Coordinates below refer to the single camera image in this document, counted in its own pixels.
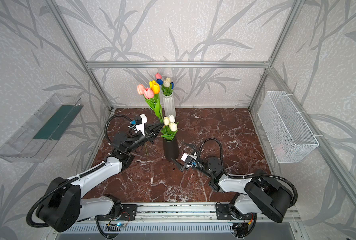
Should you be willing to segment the black cone vase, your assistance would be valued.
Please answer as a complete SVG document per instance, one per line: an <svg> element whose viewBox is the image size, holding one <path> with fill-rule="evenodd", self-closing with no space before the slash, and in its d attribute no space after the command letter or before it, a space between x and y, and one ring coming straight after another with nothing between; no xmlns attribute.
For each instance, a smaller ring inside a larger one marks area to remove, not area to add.
<svg viewBox="0 0 356 240"><path fill-rule="evenodd" d="M175 161L179 157L179 146L177 138L173 140L163 140L165 158L170 161Z"/></svg>

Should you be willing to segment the white ribbed vase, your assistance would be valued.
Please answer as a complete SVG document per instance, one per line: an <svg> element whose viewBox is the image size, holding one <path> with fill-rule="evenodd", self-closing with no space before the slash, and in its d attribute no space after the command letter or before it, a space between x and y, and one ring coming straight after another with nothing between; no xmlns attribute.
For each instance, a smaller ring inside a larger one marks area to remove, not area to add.
<svg viewBox="0 0 356 240"><path fill-rule="evenodd" d="M169 96L163 95L163 103L164 103L165 116L166 117L173 116L175 118L177 114L176 114L174 94L172 93Z"/></svg>

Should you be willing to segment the pure yellow tulip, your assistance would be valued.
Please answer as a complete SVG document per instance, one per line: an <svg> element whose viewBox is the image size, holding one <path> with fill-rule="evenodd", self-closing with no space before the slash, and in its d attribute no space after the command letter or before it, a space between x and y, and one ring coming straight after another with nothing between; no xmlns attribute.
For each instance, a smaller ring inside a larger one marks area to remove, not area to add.
<svg viewBox="0 0 356 240"><path fill-rule="evenodd" d="M154 85L157 85L156 81L150 81L150 88L152 89L154 87Z"/></svg>

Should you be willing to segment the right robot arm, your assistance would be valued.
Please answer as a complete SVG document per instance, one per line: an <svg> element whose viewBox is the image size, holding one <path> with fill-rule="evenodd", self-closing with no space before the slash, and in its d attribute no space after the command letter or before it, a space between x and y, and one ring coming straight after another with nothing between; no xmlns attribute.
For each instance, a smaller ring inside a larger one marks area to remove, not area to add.
<svg viewBox="0 0 356 240"><path fill-rule="evenodd" d="M201 159L200 150L193 144L185 145L192 149L191 154L181 157L180 170L196 169L209 177L210 188L218 193L235 193L227 205L234 219L243 215L261 213L270 220L281 223L287 210L294 206L298 192L293 183L276 175L257 170L248 175L227 174L223 162L217 157Z"/></svg>

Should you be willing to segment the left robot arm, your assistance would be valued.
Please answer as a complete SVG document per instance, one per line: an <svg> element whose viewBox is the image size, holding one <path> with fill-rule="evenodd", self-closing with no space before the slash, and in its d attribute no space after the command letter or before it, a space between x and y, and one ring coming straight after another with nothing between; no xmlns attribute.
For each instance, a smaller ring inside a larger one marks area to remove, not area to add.
<svg viewBox="0 0 356 240"><path fill-rule="evenodd" d="M30 208L26 222L33 228L52 227L64 232L74 223L96 216L115 219L121 216L121 200L107 195L94 199L84 196L106 179L127 169L134 159L132 151L154 142L164 124L130 125L136 135L118 132L111 140L114 151L99 165L68 179L54 179L46 193Z"/></svg>

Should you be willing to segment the pink object in basket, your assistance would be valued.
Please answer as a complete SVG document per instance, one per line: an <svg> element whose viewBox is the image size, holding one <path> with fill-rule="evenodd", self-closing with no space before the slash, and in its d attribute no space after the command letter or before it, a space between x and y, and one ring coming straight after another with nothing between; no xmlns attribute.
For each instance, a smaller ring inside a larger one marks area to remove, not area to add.
<svg viewBox="0 0 356 240"><path fill-rule="evenodd" d="M285 147L284 144L279 144L275 147L275 155L279 160L284 159L285 155L286 155L286 151L285 151Z"/></svg>

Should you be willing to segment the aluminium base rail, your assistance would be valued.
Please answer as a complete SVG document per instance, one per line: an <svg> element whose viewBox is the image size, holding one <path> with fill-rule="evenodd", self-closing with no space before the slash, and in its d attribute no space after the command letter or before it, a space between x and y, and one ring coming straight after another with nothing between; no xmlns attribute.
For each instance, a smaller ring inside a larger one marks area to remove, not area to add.
<svg viewBox="0 0 356 240"><path fill-rule="evenodd" d="M242 220L217 220L215 204L210 202L201 203L137 203L138 209L136 219L129 222L248 222ZM97 204L87 204L90 209L81 208L80 216L76 222L83 222L89 219L93 220L98 216L100 221L110 221L101 210L98 210Z"/></svg>

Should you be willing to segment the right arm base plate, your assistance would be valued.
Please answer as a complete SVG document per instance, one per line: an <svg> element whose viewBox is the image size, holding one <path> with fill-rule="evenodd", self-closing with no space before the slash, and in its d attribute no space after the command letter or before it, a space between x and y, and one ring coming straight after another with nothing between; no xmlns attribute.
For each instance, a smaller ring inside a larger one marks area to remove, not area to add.
<svg viewBox="0 0 356 240"><path fill-rule="evenodd" d="M253 218L252 213L242 214L235 207L229 204L217 202L215 204L215 212L217 220L242 220L250 221Z"/></svg>

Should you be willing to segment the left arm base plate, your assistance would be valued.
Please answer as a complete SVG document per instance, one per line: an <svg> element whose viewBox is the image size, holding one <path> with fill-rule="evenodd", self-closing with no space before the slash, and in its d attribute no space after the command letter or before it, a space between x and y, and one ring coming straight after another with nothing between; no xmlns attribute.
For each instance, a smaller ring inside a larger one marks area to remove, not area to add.
<svg viewBox="0 0 356 240"><path fill-rule="evenodd" d="M114 221L134 221L136 219L137 209L138 205L136 204L125 204L121 205L121 207L117 206L106 215L106 218Z"/></svg>

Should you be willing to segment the clear plastic wall shelf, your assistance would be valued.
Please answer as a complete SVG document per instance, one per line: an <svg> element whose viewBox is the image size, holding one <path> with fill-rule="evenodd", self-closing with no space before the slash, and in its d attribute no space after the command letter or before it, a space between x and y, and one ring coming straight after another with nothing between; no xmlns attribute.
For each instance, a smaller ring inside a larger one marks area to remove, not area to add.
<svg viewBox="0 0 356 240"><path fill-rule="evenodd" d="M42 163L80 113L80 97L53 94L0 147L0 158L10 163Z"/></svg>

